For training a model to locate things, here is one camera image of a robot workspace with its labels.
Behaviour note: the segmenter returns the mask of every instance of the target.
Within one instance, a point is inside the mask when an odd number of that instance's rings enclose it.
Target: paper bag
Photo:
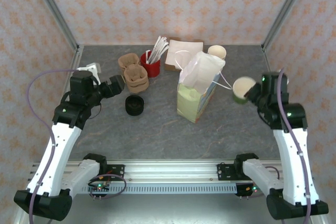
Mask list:
[[[177,113],[196,123],[215,91],[225,60],[198,52],[181,71],[177,87]]]

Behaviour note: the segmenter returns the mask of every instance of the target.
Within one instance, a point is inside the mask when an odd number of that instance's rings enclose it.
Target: red cup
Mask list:
[[[149,78],[153,78],[159,75],[160,73],[160,61],[158,60],[156,63],[153,64],[147,64],[146,63],[146,53],[144,53],[141,57],[140,57],[140,63],[141,65],[146,69],[148,77]]]

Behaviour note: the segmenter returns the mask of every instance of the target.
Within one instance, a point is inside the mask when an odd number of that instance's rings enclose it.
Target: paper cup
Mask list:
[[[238,78],[233,83],[233,86],[232,86],[233,98],[235,102],[240,103],[240,104],[247,103],[247,99],[246,97],[244,97],[244,95],[255,84],[256,84],[256,81],[252,79],[251,77],[243,76],[243,77]]]
[[[224,60],[226,57],[226,50],[222,46],[214,45],[214,46],[209,47],[208,54],[217,56],[221,58],[222,60]]]

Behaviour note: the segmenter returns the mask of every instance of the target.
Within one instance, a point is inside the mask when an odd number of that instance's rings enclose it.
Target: black lid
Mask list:
[[[140,115],[143,111],[144,102],[138,95],[130,95],[126,98],[125,109],[128,115]]]

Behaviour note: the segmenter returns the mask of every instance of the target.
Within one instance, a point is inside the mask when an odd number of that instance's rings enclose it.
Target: gray marble surface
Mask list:
[[[141,56],[152,46],[85,46],[80,66],[100,63],[101,81],[120,74],[117,59],[134,52]],[[225,46],[223,74],[229,83],[241,76],[259,80],[267,71],[260,46]],[[217,87],[199,121],[194,124],[176,112],[178,72],[165,71],[150,79],[149,88],[139,95],[144,111],[139,116],[126,113],[124,103],[130,95],[127,87],[113,98],[102,101],[101,113],[88,120],[72,149],[70,159],[82,159],[87,153],[108,159],[232,159],[237,154],[254,152],[262,159],[279,159],[272,131],[259,119],[251,103],[239,105],[232,92]],[[98,112],[94,108],[92,115]]]

